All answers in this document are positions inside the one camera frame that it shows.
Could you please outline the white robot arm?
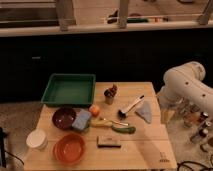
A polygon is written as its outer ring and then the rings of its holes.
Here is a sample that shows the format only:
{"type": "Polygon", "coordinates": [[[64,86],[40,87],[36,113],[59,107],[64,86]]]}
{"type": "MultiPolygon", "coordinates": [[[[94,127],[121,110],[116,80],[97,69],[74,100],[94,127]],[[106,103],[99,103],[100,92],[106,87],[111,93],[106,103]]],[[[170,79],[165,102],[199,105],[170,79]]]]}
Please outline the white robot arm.
{"type": "Polygon", "coordinates": [[[166,124],[182,99],[187,99],[203,112],[213,116],[213,88],[202,82],[206,71],[196,61],[170,68],[164,73],[164,85],[157,93],[161,122],[166,124]]]}

